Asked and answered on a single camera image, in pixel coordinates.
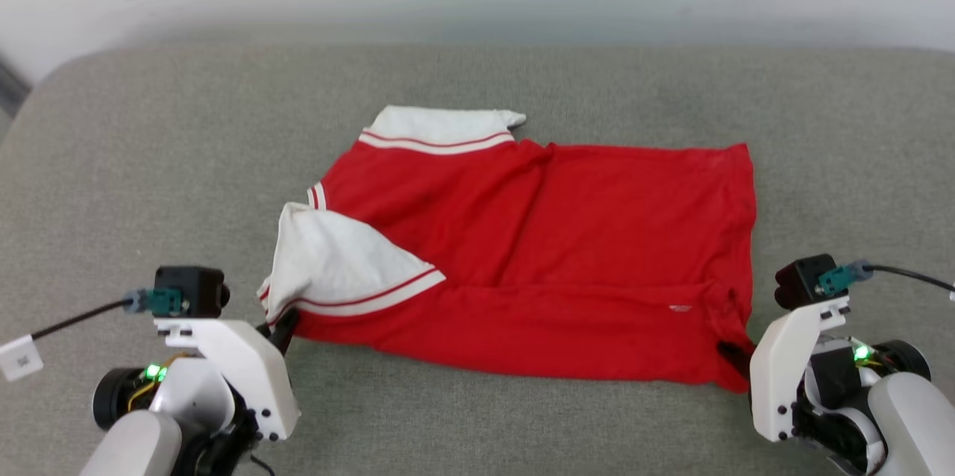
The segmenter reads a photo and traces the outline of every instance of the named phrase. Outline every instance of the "red stripe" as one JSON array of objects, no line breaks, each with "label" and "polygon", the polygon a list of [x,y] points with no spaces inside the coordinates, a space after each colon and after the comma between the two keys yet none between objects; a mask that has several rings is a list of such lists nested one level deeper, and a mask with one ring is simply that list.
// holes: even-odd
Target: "red stripe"
[{"label": "red stripe", "polygon": [[507,131],[502,131],[501,133],[494,133],[494,135],[491,135],[490,137],[484,137],[483,139],[467,140],[467,142],[464,142],[464,143],[454,143],[454,144],[433,144],[433,143],[424,142],[424,140],[406,139],[406,137],[397,137],[397,139],[392,139],[392,137],[382,137],[381,135],[375,135],[375,133],[372,133],[371,131],[364,131],[362,132],[362,135],[375,137],[375,139],[379,139],[379,140],[386,140],[386,142],[397,142],[397,140],[400,140],[400,142],[424,144],[426,146],[432,146],[436,148],[451,148],[456,146],[467,146],[468,144],[483,143],[485,142],[485,140],[495,139],[496,137],[500,137],[502,135],[507,135],[510,137],[511,133]]},{"label": "red stripe", "polygon": [[348,306],[352,304],[368,302],[369,300],[376,299],[378,297],[384,297],[385,295],[389,295],[390,293],[395,292],[397,289],[402,289],[404,288],[404,286],[408,286],[410,283],[415,282],[416,280],[425,278],[425,276],[430,275],[431,273],[435,271],[437,271],[437,268],[429,269],[429,271],[423,272],[420,275],[417,275],[415,278],[409,279],[407,282],[403,282],[397,286],[394,286],[392,289],[387,289],[385,290],[385,292],[380,292],[377,295],[372,295],[371,297],[363,297],[358,300],[344,302],[344,303],[320,303],[317,301],[313,301],[311,299],[307,299],[306,297],[295,297],[294,299],[291,299],[289,302],[285,303],[282,306],[282,310],[279,312],[279,316],[276,316],[276,319],[269,321],[269,325],[275,325],[279,321],[279,319],[282,319],[282,316],[286,313],[289,307],[291,307],[295,303],[306,302],[308,304],[313,304],[315,306],[336,307],[336,306]]}]

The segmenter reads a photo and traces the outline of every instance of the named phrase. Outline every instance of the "folded garment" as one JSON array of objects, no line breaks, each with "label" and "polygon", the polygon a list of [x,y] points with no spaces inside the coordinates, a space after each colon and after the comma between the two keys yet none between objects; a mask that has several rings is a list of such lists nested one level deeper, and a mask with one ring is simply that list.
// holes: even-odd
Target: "folded garment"
[{"label": "folded garment", "polygon": [[746,146],[516,142],[510,111],[386,107],[287,204],[267,320],[297,336],[485,372],[746,378],[753,351]]}]

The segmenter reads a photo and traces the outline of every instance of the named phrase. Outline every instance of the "robotic arm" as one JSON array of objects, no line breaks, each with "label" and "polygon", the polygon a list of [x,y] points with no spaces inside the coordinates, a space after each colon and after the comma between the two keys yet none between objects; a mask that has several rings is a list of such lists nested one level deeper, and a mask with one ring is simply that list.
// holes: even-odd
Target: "robotic arm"
[{"label": "robotic arm", "polygon": [[828,254],[777,273],[777,303],[750,361],[753,425],[778,442],[821,445],[852,476],[955,472],[955,407],[930,382],[920,351],[893,340],[867,345],[825,331],[845,325],[848,286],[866,262],[839,268]]},{"label": "robotic arm", "polygon": [[81,476],[228,476],[259,441],[289,438],[298,421],[284,364],[297,314],[273,331],[221,320],[221,272],[164,266],[156,279],[127,310],[150,310],[166,344],[189,353],[105,375],[93,419],[107,434]]}]

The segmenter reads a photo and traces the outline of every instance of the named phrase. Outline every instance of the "white cable tag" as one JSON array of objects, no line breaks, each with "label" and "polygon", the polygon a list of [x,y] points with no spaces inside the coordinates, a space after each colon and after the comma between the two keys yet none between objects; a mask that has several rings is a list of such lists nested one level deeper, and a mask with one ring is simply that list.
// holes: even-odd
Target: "white cable tag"
[{"label": "white cable tag", "polygon": [[43,360],[40,360],[34,337],[27,334],[0,347],[0,368],[9,382],[42,370]]}]

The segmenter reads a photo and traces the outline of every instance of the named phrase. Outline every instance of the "green led light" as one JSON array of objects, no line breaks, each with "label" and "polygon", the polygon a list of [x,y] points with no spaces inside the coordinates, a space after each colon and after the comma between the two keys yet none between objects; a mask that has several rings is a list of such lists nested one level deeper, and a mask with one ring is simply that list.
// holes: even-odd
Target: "green led light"
[{"label": "green led light", "polygon": [[870,354],[872,354],[872,350],[870,350],[869,347],[865,347],[864,345],[856,347],[856,360],[866,360],[866,358],[869,358]]}]

